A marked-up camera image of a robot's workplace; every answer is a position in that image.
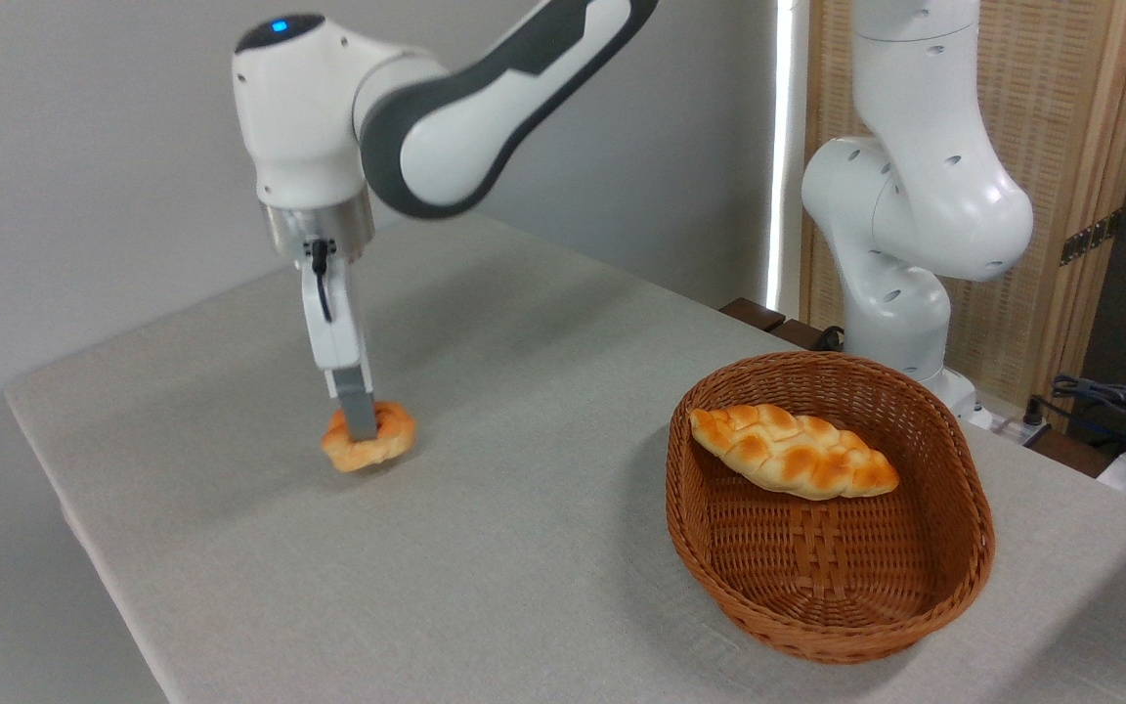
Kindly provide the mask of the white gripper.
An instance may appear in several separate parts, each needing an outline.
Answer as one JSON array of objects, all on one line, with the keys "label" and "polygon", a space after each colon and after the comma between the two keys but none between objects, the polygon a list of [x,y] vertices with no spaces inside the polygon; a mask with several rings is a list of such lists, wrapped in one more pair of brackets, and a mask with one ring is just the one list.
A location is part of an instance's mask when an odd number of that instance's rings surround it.
[{"label": "white gripper", "polygon": [[378,437],[372,395],[370,365],[361,303],[356,286],[356,260],[343,246],[311,241],[301,260],[301,303],[318,369],[325,369],[327,387],[345,415],[352,442]]}]

